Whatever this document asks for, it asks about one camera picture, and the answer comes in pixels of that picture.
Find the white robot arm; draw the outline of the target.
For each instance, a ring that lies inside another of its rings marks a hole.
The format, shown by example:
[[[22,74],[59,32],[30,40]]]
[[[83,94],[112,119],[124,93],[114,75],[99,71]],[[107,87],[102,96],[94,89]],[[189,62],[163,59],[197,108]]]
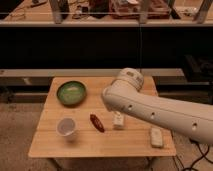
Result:
[[[181,133],[213,145],[213,105],[180,101],[140,93],[143,75],[133,68],[122,69],[102,92],[109,110]]]

